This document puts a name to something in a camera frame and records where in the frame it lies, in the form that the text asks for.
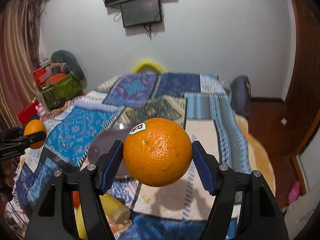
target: door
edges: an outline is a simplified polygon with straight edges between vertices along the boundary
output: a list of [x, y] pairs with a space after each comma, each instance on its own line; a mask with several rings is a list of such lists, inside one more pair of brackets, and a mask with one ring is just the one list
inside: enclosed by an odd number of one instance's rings
[[297, 46], [292, 79], [285, 101], [289, 126], [288, 151], [304, 148], [319, 122], [320, 109], [320, 24], [305, 0], [292, 0]]

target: yellow object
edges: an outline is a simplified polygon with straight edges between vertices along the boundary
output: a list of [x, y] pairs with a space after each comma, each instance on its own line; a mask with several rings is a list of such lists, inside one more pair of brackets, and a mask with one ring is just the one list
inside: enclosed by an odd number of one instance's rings
[[164, 69], [158, 63], [150, 59], [145, 59], [139, 62], [139, 64], [134, 68], [132, 73], [139, 73], [145, 67], [153, 68], [158, 74], [165, 73]]
[[[130, 209], [123, 205], [116, 198], [106, 193], [100, 196], [103, 211], [116, 224], [126, 224], [130, 217]], [[79, 237], [81, 239], [87, 240], [87, 232], [85, 231], [81, 205], [78, 207], [76, 212], [76, 224], [78, 228]]]
[[[47, 128], [45, 127], [44, 123], [41, 122], [40, 120], [31, 120], [25, 127], [23, 131], [23, 135], [29, 135], [32, 133], [44, 131], [47, 134]], [[45, 140], [31, 144], [30, 148], [31, 149], [39, 149], [44, 145]]]
[[176, 182], [188, 170], [191, 159], [188, 134], [167, 119], [152, 118], [138, 124], [124, 141], [124, 165], [135, 179], [151, 187]]
[[248, 143], [249, 164], [252, 170], [261, 171], [273, 195], [276, 195], [276, 178], [268, 154], [261, 143], [250, 133], [246, 118], [235, 115], [237, 125]]

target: patchwork quilt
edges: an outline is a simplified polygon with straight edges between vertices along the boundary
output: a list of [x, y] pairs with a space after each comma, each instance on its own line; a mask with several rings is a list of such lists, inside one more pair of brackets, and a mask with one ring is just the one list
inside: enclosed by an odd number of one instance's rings
[[[191, 141], [235, 171], [251, 173], [248, 146], [229, 97], [217, 76], [191, 73], [128, 74], [114, 77], [45, 122], [48, 138], [21, 158], [14, 199], [7, 204], [8, 224], [23, 236], [28, 219], [52, 174], [79, 171], [88, 164], [92, 141], [120, 123], [162, 117], [183, 127]], [[109, 191], [124, 200], [132, 225], [116, 239], [197, 240], [214, 197], [203, 189], [192, 162], [186, 174], [166, 187], [149, 187], [133, 178], [116, 179]], [[235, 201], [227, 239], [235, 235], [241, 196]]]

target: blue gripper pad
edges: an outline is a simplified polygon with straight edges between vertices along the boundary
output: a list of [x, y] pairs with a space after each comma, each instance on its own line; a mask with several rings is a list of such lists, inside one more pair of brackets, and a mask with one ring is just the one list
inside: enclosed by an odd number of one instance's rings
[[113, 181], [115, 180], [116, 174], [118, 172], [119, 166], [121, 164], [123, 156], [123, 142], [115, 141], [109, 153], [104, 155], [105, 157], [103, 159], [103, 163], [100, 165], [100, 168], [98, 169], [97, 176], [102, 176], [102, 178], [100, 178], [99, 180], [101, 181], [100, 191], [106, 193], [108, 190], [111, 189]]
[[192, 159], [198, 171], [203, 188], [208, 191], [210, 195], [215, 195], [213, 174], [210, 171], [206, 161], [204, 160], [201, 150], [199, 149], [196, 142], [192, 143]]

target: pink slipper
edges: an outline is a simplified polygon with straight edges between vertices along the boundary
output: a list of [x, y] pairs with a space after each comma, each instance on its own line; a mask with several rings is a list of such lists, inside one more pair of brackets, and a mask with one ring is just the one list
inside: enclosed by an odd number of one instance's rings
[[299, 196], [300, 196], [300, 183], [298, 181], [296, 181], [293, 184], [293, 187], [289, 192], [289, 195], [288, 195], [288, 198], [287, 198], [288, 205], [290, 205], [291, 203], [295, 202], [296, 199]]

